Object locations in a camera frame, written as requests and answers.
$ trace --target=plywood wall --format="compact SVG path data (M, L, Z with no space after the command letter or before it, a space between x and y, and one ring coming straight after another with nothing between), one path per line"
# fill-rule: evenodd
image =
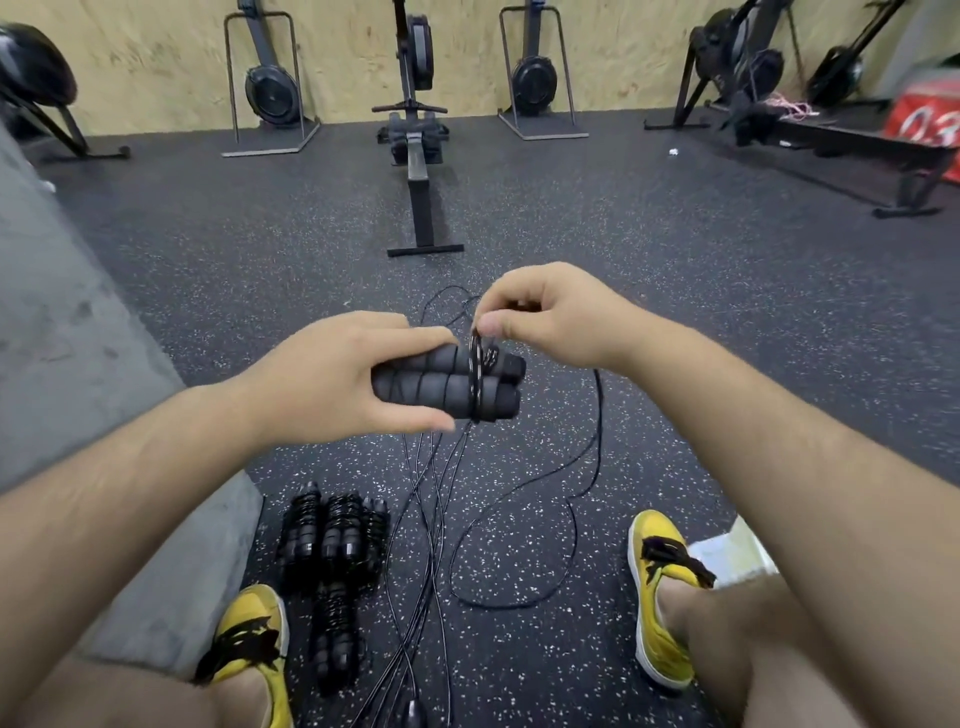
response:
M433 28L437 72L426 103L453 115L494 113L507 102L497 14L503 0L409 0ZM563 13L575 101L580 109L670 106L690 28L730 0L555 0ZM391 0L269 0L293 14L305 106L324 122L375 118L371 107L399 99ZM796 0L809 73L836 43L871 17L863 0ZM80 84L77 116L90 133L220 129L230 124L223 18L234 0L5 0L4 19L37 25L72 64ZM871 57L896 41L909 13L891 24ZM513 52L519 16L511 18ZM795 74L786 23L775 45ZM241 124L255 122L242 98L253 64L250 35L234 28ZM545 23L543 51L559 66L556 29ZM275 42L289 66L285 29ZM784 88L789 88L789 79Z

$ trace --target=right hand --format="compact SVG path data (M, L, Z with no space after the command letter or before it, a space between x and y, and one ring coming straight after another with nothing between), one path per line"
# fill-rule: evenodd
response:
M574 367L623 374L627 334L640 310L586 271L550 263L497 280L477 304L473 322L482 336L521 341Z

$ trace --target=hand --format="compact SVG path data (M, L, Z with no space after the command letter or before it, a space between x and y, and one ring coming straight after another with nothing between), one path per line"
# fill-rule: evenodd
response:
M630 351L625 329L640 311L586 271L550 263L500 278L480 299L473 321L483 336L522 341L575 367L623 374Z
M444 412L388 404L371 384L375 365L449 343L457 340L447 328L410 328L401 314L354 311L301 329L225 384L260 447L452 430Z

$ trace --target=speckled gym floor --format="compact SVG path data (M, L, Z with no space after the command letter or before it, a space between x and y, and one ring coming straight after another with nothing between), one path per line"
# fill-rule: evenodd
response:
M709 133L644 133L641 119L584 114L590 139L535 143L495 118L451 120L446 164L431 178L441 235L464 243L461 255L386 257L413 230L403 172L375 144L373 124L324 127L287 158L220 159L223 133L144 136L129 140L131 162L40 173L188 384L239 372L316 318L353 308L417 317L451 283L480 293L506 270L564 259L960 479L960 190L938 191L948 206L940 216L877 221L860 203L767 168L766 151L730 152ZM893 189L886 173L848 160L808 161ZM441 300L432 320L458 305ZM563 462L592 431L589 374L536 354L529 365L520 416L480 427L471 441L451 538L494 495ZM622 380L605 384L603 470L577 505L580 551L564 588L539 608L490 613L449 599L444 576L455 723L464 728L715 724L695 692L665 697L641 678L624 545L643 508L665 511L691 540L725 530L733 512L656 407ZM467 540L463 583L510 597L556 578L572 537L560 493L589 471L585 462L563 482L531 488ZM279 449L252 463L267 501L248 578L273 577L279 516L305 479L396 503L404 473L397 438ZM423 543L411 520L393 579L407 609ZM382 589L361 609L370 669L355 691L323 701L300 678L307 607L292 606L289 682L306 725L346 726L394 646ZM446 702L440 654L432 619L417 664L433 725Z

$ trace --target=jump rope handle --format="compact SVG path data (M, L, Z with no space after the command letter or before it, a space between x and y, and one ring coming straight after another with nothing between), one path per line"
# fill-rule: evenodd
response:
M526 368L514 354L444 344L374 367L372 385L383 401L433 407L456 420L495 422L519 412L518 385Z

